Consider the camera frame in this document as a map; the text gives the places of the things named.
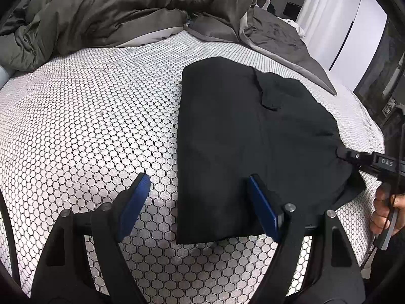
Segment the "person's right hand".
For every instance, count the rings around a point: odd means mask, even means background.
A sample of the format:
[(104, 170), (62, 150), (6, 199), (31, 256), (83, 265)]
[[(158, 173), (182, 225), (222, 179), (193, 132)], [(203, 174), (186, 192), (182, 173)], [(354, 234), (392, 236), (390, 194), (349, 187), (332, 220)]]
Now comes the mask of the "person's right hand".
[(404, 194), (390, 195), (391, 187), (387, 183), (382, 183), (375, 192), (373, 201), (374, 212), (371, 216), (370, 230), (374, 235), (379, 235), (387, 229), (390, 222), (387, 221), (390, 212), (390, 206), (399, 209), (397, 221), (393, 230), (396, 235), (404, 228)]

